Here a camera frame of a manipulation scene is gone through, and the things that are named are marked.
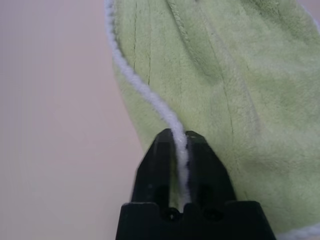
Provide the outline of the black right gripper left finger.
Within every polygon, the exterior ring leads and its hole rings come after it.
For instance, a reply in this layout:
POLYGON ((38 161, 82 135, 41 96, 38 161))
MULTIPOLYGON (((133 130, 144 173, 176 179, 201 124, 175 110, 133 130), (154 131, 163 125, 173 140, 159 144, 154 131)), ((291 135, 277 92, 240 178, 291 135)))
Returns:
POLYGON ((172 131, 158 133, 136 171, 131 201, 169 207, 172 163, 176 149, 172 131))

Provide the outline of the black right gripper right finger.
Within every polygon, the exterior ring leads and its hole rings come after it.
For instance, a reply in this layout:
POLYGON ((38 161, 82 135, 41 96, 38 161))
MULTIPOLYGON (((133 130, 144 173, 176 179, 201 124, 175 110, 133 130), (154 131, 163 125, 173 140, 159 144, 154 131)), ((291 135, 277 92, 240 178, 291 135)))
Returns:
POLYGON ((225 210, 226 203, 236 201, 228 171, 205 137, 187 131, 188 189, 193 204, 202 210, 225 210))

